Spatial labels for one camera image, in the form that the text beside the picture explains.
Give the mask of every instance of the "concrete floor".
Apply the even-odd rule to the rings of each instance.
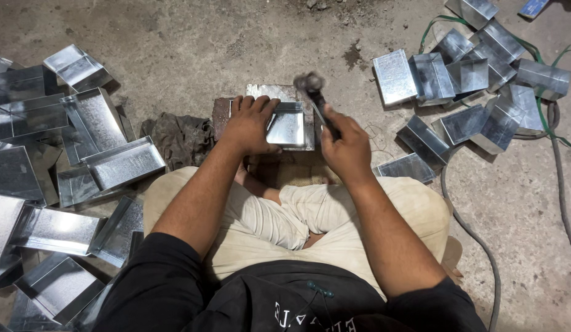
[[[527,0],[492,1],[500,7],[499,21],[538,46],[547,63],[571,43],[571,0],[552,1],[533,22],[516,15]],[[370,81],[370,59],[388,49],[415,54],[429,20],[449,14],[444,0],[326,4],[318,11],[302,0],[0,0],[0,55],[36,65],[75,43],[121,83],[112,100],[123,106],[135,132],[160,112],[210,117],[215,98],[242,94],[248,83],[291,84],[295,75],[317,70],[327,79],[327,99],[362,126],[371,125],[373,165],[405,155],[395,132],[415,112],[430,124],[458,109],[407,103],[384,110]],[[427,44],[453,26],[467,32],[442,22]],[[359,53],[352,46],[357,41]],[[559,67],[571,70],[571,53]],[[557,132],[571,141],[571,80],[559,104]],[[571,149],[563,146],[562,154],[571,220]],[[439,190],[439,179],[430,186]],[[496,256],[503,283],[497,330],[571,331],[571,250],[560,220],[550,141],[513,141],[496,158],[462,149],[448,170],[448,187],[462,217]],[[115,205],[80,210],[108,216]],[[488,324],[488,259],[454,221],[451,233],[464,246],[458,265],[462,287]],[[8,321],[12,301],[12,294],[0,294],[1,322]]]

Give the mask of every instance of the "blue object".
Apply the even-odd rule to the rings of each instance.
[[[527,4],[521,8],[519,15],[534,19],[549,1],[550,0],[529,0]]]

